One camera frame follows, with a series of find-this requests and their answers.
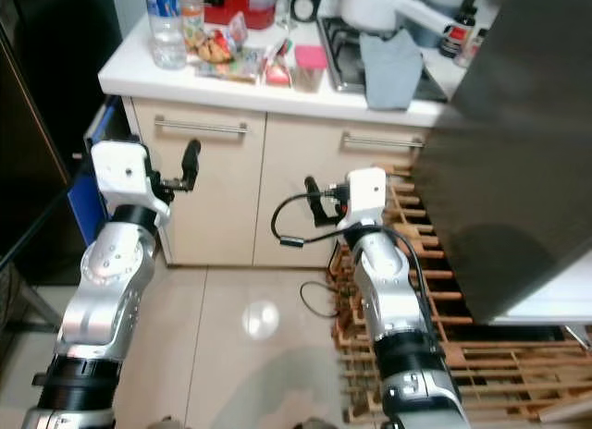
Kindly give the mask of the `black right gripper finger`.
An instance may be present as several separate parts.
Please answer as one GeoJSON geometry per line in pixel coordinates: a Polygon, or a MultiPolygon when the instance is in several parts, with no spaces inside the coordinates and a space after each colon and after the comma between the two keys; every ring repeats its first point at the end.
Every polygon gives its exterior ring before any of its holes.
{"type": "Polygon", "coordinates": [[[303,181],[304,187],[307,189],[307,202],[310,208],[310,213],[315,223],[328,222],[328,214],[323,209],[322,195],[320,187],[316,184],[316,180],[312,176],[305,177],[303,181]]]}

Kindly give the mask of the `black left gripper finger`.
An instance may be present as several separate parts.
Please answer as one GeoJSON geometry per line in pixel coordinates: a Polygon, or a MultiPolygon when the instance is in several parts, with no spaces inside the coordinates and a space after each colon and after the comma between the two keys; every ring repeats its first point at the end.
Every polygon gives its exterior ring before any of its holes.
{"type": "Polygon", "coordinates": [[[202,143],[198,139],[191,139],[187,142],[181,159],[180,188],[182,191],[191,191],[194,188],[196,177],[199,174],[199,155],[202,150],[202,143]]]}

